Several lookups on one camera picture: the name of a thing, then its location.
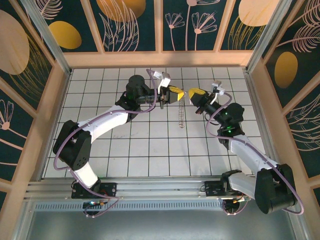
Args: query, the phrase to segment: floral line drawing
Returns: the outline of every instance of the floral line drawing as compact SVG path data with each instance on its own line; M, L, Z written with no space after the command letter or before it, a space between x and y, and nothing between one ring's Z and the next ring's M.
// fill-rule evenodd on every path
M22 137L24 139L27 139L26 136L12 130L10 128L10 122L11 122L11 119L12 119L12 116L14 114L14 104L10 101L8 101L6 104L5 104L5 101L3 99L0 100L0 130L3 130L3 131L7 131L9 130L10 132L18 135L19 137ZM19 149L22 151L22 147L20 146L17 146L13 143L10 143L6 140L3 140L0 138L0 142L1 143L4 143L10 147L13 147L13 148L16 148L16 149Z
M313 26L318 25L320 22L320 15L318 14L320 12L320 1L319 0L308 0L308 3L305 6L303 14L298 17L296 20L294 20L289 26L291 27L293 24L295 24L297 21L299 21L301 18L303 19L304 23Z
M35 3L41 16L47 20L53 20L63 8L61 0L36 0Z
M217 25L214 25L216 19L214 17L215 13L203 13L199 18L199 12L192 14L192 25L195 33L194 40L194 50L197 50L197 38L198 34L205 34L214 32L217 30Z
M211 5L217 4L220 0L186 0L188 4L188 12L186 14L186 27L185 27L185 50L188 51L188 26L189 26L189 16L191 7L197 5Z
M311 53L311 49L315 49L320 44L320 0L308 0L303 14L289 27L301 18L305 25L299 28L293 39L278 44L276 48L292 43L295 52Z
M101 1L104 12L110 16L105 18L99 13L104 26L103 46L108 52L127 52L139 44L139 26L134 12L122 1L123 12L115 0L110 0L115 14L105 0Z
M320 149L320 94L309 104L294 108L289 113L289 126L299 126L291 129L294 141L301 143L299 151L308 152Z
M174 14L172 14L172 16L170 13L167 13L165 15L165 20L170 28L171 43L172 43L173 51L175 51L176 48L175 48L174 38L172 35L172 29L183 27L185 25L185 22L183 21L181 13L179 13L179 14L174 13Z

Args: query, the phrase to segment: cable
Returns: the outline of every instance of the cable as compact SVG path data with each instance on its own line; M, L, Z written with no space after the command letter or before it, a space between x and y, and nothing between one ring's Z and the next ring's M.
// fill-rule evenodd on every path
M229 215L234 216L234 215L237 215L237 214L241 213L241 212L245 209L245 207L247 206L247 204L248 204L248 201L245 202L245 205L243 206L243 208L238 209L236 212L230 213L230 212L227 212L227 210L226 210L226 201L222 201L222 210L223 210L228 216L229 216Z
M275 167L273 166L269 161L268 159L266 159L266 157L261 154L259 152L259 150L251 145L250 143L247 143L246 141L244 140L241 140L241 139L238 139L238 138L234 138L234 137L228 137L228 136L218 136L218 135L215 135L213 134L211 131L210 131L210 128L209 128L209 123L212 121L212 119L214 119L214 117L222 110L224 109L232 100L232 96L225 92L224 93L225 95L227 95L229 97L229 100L224 104L222 105L221 107L219 107L209 118L209 121L206 123L206 126L205 126L205 129L207 130L207 132L212 135L213 137L215 138L218 138L218 139L226 139L226 140L231 140L231 141L238 141L240 143L243 143L244 145L248 146L249 148L251 148L256 154L259 155L259 157L261 157L261 159L266 163L268 164L274 171L275 173L284 181L284 183L287 185L287 187L290 189L290 191L293 193L293 195L296 197L297 201L299 202L300 204L300 207L301 207L301 210L300 211L292 211L290 209L287 209L287 208L284 208L282 210L284 210L285 212L288 212L288 213L291 213L291 214L295 214L295 215L302 215L305 211L305 208L304 208L304 205L302 203L302 200L301 198L299 197L299 195L297 194L297 192L295 191L295 189L291 186L291 184L288 182L288 180L281 174L281 172Z
M204 119L205 119L206 121L209 121L209 118L206 118L207 115L210 117L209 113L205 113ZM210 122L210 124L212 124L212 125L214 125L214 126L219 126L219 125L220 125L219 123L213 123L212 121Z
M112 114L117 114L117 113L127 113L127 114L143 114L143 113L148 113L150 111L152 111L155 106L156 106L156 102L157 102L157 98L158 98L158 93L157 93L157 87L156 87L156 82L152 76L152 73L154 73L155 71L152 71L150 69L146 69L147 73L149 74L150 76L150 79L152 81L152 85L154 87L154 100L153 100L153 103L152 105L150 106L150 108L148 108L147 110L143 110L143 111L130 111L130 110L115 110L115 111L108 111L108 112L105 112L104 114L100 115L100 116L97 116L96 118L92 119L91 121L87 122L86 124L78 127L76 130L74 130L72 133L70 133L70 135L63 141L63 143L61 144L61 146L59 147L56 155L55 155L55 158L54 158L54 161L53 161L53 167L55 170L57 171L60 171L60 170L68 170L71 175L75 178L75 180L85 189L87 190L89 193L93 194L93 195L96 195L98 197L101 197L103 199L109 199L109 200L115 200L115 202L113 204L111 204L107 209L105 209L104 211L100 211L99 213L97 213L96 215L88 215L86 214L86 216L88 218L96 218L96 217L99 217L101 215L103 215L104 213L106 213L109 209L111 209L114 205L117 204L117 202L119 201L119 198L118 197L115 197L115 196L107 196L107 195L102 195L102 194L99 194L99 193L96 193L94 191L92 191L90 188L88 188L83 182L81 182L81 180L76 176L76 174L74 173L74 171L69 167L69 166L65 166L65 167L57 167L57 161L58 161L58 158L60 156L60 153L62 151L62 149L65 147L65 145L67 144L67 142L77 133L79 132L80 130L84 129L85 127L88 127L90 126L91 124L93 124L94 122L98 121L99 119L101 118L104 118L108 115L112 115Z

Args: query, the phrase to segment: floor tile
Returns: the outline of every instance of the floor tile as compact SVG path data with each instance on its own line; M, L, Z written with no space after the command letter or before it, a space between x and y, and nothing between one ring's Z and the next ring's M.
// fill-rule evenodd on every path
M167 138L168 137L168 122L167 121L157 121L150 122L150 138Z
M112 139L110 157L128 157L129 139Z
M149 176L169 176L169 158L167 156L150 157Z
M69 94L83 94L86 81L71 81L68 89Z
M235 102L240 105L252 105L248 92L234 92Z
M231 170L228 156L209 156L209 159L213 176L221 176Z
M81 107L97 107L99 101L99 93L83 94Z
M152 138L149 140L149 155L151 157L156 156L168 156L168 139L166 138Z
M211 67L197 67L199 79L213 79L214 74Z
M178 106L168 106L168 121L179 121L179 107Z
M96 81L96 80L87 81L86 84L85 84L84 92L85 93L100 93L101 84L102 84L101 80L99 80L99 81Z
M101 85L101 93L116 93L118 80L104 80Z
M248 91L245 79L231 79L231 85L234 92Z
M96 139L91 144L90 157L104 157L109 156L110 140L109 139Z
M119 68L105 68L103 80L118 80L119 70Z
M255 147L257 147L263 154L266 154L265 147L260 136L248 137L248 138Z
M70 93L66 95L64 102L64 107L80 107L83 94L80 93Z
M183 89L184 91L188 92L189 89L192 89L192 88L199 88L199 82L198 82L198 79L197 78L194 78L194 79L183 79L182 80L182 83L183 83Z
M217 138L207 138L209 155L228 155L227 149Z
M187 121L203 121L204 116L202 114L196 114L197 107L185 106L185 119Z
M187 137L187 128L179 127L179 122L177 121L169 121L168 129L169 129L169 138L186 138Z
M211 175L208 156L190 156L191 176Z
M205 125L203 121L187 121L186 130L188 138L205 138Z
M103 76L103 68L90 68L87 80L102 80Z
M149 138L149 122L132 122L130 136L132 139L148 139Z
M166 72L170 75L171 79L182 79L181 67L167 67Z
M198 79L196 67L182 67L182 79Z
M207 140L205 138L188 138L190 156L207 156Z
M87 80L89 69L74 69L71 80Z
M89 164L99 178L107 176L108 157L90 157Z
M170 157L170 176L190 176L188 156Z
M142 76L145 80L150 79L150 76L147 73L146 69L146 67L136 68L134 74Z
M97 115L97 107L81 107L78 122L91 119Z
M129 80L130 77L135 75L134 68L120 68L119 79L120 80Z
M59 171L55 170L54 160L55 160L54 158L49 158L44 177L45 178L64 178L66 174L66 170L59 170ZM63 168L63 167L66 167L67 164L65 164L64 162L58 159L56 166L58 168Z
M243 173L252 174L250 168L238 156L229 156L231 170L241 170Z
M199 86L200 89L203 89L207 92L211 92L212 90L212 83L214 82L214 79L199 79Z
M150 121L156 121L156 122L164 122L168 121L167 116L167 106L164 106L163 109L160 108L160 106L156 106L151 112L150 112Z
M107 170L107 177L127 177L128 157L110 157Z
M213 67L213 76L215 79L228 79L228 69L226 67Z
M230 79L223 78L215 78L214 80L221 82L221 88L223 88L226 92L232 92Z
M130 157L128 177L147 177L148 162L148 157Z
M228 67L229 76L231 79L244 79L244 71L242 67Z
M256 121L243 121L241 127L248 137L260 136L259 127Z
M254 108L252 106L242 106L244 108L243 119L244 120L256 120Z
M148 157L149 155L149 139L131 139L130 140L130 157Z
M126 91L126 85L128 84L128 80L119 80L117 83L117 93L123 93Z
M130 138L131 122L116 126L112 129L112 139Z
M187 138L169 138L169 156L188 156Z
M99 98L99 107L112 107L116 103L115 93L101 93Z
M62 109L62 114L60 118L61 123L72 120L74 122L78 121L80 107L64 107Z

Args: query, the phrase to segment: leaf illustration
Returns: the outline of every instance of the leaf illustration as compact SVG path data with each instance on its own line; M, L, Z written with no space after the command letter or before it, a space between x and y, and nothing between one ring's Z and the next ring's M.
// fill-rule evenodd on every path
M302 19L309 26L320 24L320 0L308 0Z
M320 44L320 24L300 27L292 40L282 42L277 47L287 43L292 43L293 49L296 52L311 53L311 50Z
M109 4L102 0L101 3L107 15L107 18L104 18L100 14L104 25L105 49L108 52L135 51L139 44L139 27L134 12L128 9L123 1L122 8L115 0L110 0Z
M53 20L63 8L61 0L36 0L41 16L47 20Z

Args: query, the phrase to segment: grey metal surface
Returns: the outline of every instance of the grey metal surface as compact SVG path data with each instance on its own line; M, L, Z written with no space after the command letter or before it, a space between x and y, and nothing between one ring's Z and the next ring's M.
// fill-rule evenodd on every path
M294 240L288 215L265 215L249 202L239 215L222 211L35 212L28 240Z
M108 208L113 201L104 206L95 206L88 209L88 212L101 211ZM172 210L220 210L222 200L151 200L151 201L120 201L110 211L172 211ZM74 202L37 202L34 205L35 212L83 212L83 203Z

